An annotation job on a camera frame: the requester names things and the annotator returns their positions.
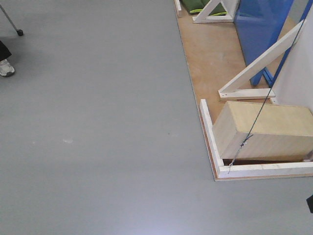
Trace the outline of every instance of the string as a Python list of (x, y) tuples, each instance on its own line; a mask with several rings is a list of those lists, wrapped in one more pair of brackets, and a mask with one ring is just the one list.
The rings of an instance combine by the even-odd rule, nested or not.
[[(297, 40), (297, 38), (298, 38), (298, 36), (299, 36), (299, 33), (301, 32), (301, 29), (302, 29), (302, 26), (303, 26), (303, 24), (304, 24), (305, 19), (306, 19), (306, 17), (302, 20), (302, 24), (301, 24), (301, 26), (300, 26), (300, 28), (299, 28), (299, 30), (298, 30), (298, 32), (297, 32), (297, 35), (295, 36), (295, 38), (294, 38), (294, 40), (293, 40), (293, 42), (292, 42), (292, 44), (291, 44), (290, 49), (293, 48), (293, 46), (294, 46), (294, 44), (295, 44), (295, 41)], [(237, 150), (237, 152), (236, 152), (236, 155), (235, 155), (234, 158), (232, 159), (231, 163), (228, 165), (228, 166), (229, 166), (228, 174), (230, 173), (230, 168), (234, 165), (234, 163), (235, 163), (235, 161), (236, 161), (236, 158), (238, 157), (240, 151), (241, 151), (242, 148), (247, 144), (247, 140), (250, 139), (250, 138), (253, 136), (253, 135), (251, 135), (251, 132), (252, 132), (252, 130), (253, 130), (253, 128), (254, 128), (254, 126), (255, 126), (255, 124), (256, 124), (256, 122), (257, 122), (259, 116), (260, 116), (260, 113), (262, 112), (262, 110), (263, 110), (263, 108), (264, 108), (264, 105), (265, 105), (265, 103), (266, 103), (266, 100), (268, 99), (269, 94), (270, 94), (270, 92), (272, 91), (274, 84), (273, 84), (273, 85), (271, 86), (271, 88), (269, 89), (268, 94), (267, 94), (267, 96), (265, 97), (265, 99), (264, 99), (264, 101), (263, 101), (263, 104), (262, 104), (262, 106), (261, 106), (261, 109), (260, 109), (258, 115), (256, 116), (256, 118), (255, 118), (255, 120), (254, 120), (254, 122), (253, 122), (253, 124), (252, 124), (252, 126), (251, 126), (251, 128), (250, 128), (250, 131), (248, 132), (246, 138), (245, 138), (245, 139), (242, 141), (242, 143), (239, 145), (239, 148), (238, 148), (238, 150)]]

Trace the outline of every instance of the black object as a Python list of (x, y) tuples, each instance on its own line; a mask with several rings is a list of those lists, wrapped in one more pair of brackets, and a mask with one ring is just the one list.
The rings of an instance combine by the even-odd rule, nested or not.
[(15, 24), (13, 23), (13, 21), (10, 19), (10, 17), (8, 16), (8, 14), (6, 13), (5, 9), (2, 7), (2, 5), (0, 4), (0, 8), (3, 11), (3, 13), (5, 14), (5, 16), (7, 17), (7, 19), (10, 21), (11, 25), (13, 26), (13, 28), (15, 29), (15, 31), (18, 33), (19, 36), (23, 36), (23, 30), (21, 29), (17, 29)]
[(19, 29), (19, 30), (16, 30), (16, 31), (17, 31), (17, 33), (18, 33), (19, 36), (23, 36), (23, 35), (24, 35), (23, 30)]
[(313, 195), (307, 199), (307, 203), (311, 213), (313, 213)]

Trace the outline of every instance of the white wall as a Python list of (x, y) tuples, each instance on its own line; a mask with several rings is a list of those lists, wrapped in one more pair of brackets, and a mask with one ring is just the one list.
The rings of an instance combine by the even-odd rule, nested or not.
[(279, 104), (307, 106), (313, 111), (313, 9), (273, 90)]

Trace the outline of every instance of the wooden platform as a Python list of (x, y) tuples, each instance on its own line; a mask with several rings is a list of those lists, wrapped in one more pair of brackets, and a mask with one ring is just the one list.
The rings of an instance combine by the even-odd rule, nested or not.
[[(204, 100), (209, 110), (209, 121), (202, 118), (201, 121), (215, 179), (230, 180), (313, 176), (313, 163), (300, 163), (306, 164), (304, 165), (305, 170), (303, 170), (301, 165), (300, 167), (296, 167), (298, 170), (294, 171), (292, 168), (294, 165), (277, 166), (276, 163), (273, 162), (265, 162), (268, 164), (259, 164), (258, 162), (251, 162), (251, 164), (249, 164), (249, 162), (246, 162), (245, 169), (242, 169), (243, 171), (241, 173), (238, 172), (240, 167), (235, 166), (231, 172), (234, 170), (236, 173), (228, 174), (229, 167), (225, 164), (225, 161), (223, 162), (221, 159), (214, 158), (216, 154), (211, 154), (211, 151), (214, 152), (215, 148), (209, 141), (210, 132), (205, 127), (208, 123), (212, 125), (212, 123), (216, 121), (225, 104), (225, 102), (220, 101), (218, 90), (242, 71), (246, 65), (236, 28), (233, 23), (195, 24), (193, 23), (192, 16), (190, 16), (183, 7), (179, 16), (178, 24), (181, 39), (197, 105), (199, 107), (202, 103), (203, 106), (203, 101), (201, 100)], [(294, 25), (294, 22), (287, 20), (280, 37), (285, 35)], [(272, 73), (275, 73), (280, 60), (281, 57), (277, 58), (268, 66)], [(249, 82), (246, 82), (241, 88), (250, 89), (252, 86)], [(268, 88), (268, 85), (266, 81), (262, 79), (260, 84), (255, 88)], [(273, 171), (273, 169), (281, 167), (287, 168), (283, 171)], [(246, 172), (245, 170), (247, 169), (256, 170), (257, 173), (252, 173), (250, 170)]]

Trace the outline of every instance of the person's foot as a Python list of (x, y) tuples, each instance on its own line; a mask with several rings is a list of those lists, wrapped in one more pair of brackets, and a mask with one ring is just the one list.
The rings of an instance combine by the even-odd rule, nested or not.
[(5, 60), (0, 61), (0, 75), (2, 77), (11, 76), (14, 73), (15, 73), (15, 70), (12, 67), (12, 65), (10, 65), (8, 60), (5, 59)]

